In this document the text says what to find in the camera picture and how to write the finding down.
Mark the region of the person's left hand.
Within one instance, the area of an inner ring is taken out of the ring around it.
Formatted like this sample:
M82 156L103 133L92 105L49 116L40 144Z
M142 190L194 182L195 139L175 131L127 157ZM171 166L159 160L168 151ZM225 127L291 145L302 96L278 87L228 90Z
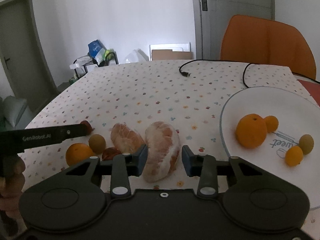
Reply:
M5 211L8 217L20 219L19 200L25 184L24 161L18 157L13 168L14 175L11 178L1 178L1 210Z

